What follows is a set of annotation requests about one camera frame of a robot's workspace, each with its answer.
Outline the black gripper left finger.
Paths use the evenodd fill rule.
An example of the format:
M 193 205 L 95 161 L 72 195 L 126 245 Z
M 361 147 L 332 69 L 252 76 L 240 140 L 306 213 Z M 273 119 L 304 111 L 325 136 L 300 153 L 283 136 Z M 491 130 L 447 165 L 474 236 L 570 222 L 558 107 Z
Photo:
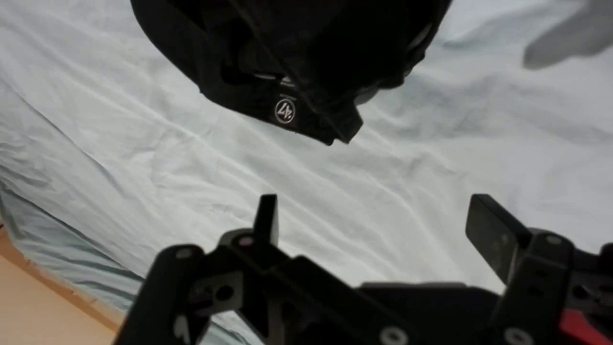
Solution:
M 162 249 L 112 345 L 198 345 L 212 318 L 233 312 L 263 345 L 409 345 L 396 312 L 306 257 L 275 245 L 277 197 L 254 224 L 225 232 L 212 251 Z

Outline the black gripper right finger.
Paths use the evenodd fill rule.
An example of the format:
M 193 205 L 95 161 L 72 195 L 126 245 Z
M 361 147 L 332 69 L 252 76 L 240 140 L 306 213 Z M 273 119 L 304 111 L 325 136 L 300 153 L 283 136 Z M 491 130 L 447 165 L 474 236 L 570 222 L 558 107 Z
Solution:
M 503 283 L 489 345 L 610 345 L 613 243 L 583 251 L 528 228 L 488 193 L 468 199 L 465 236 Z

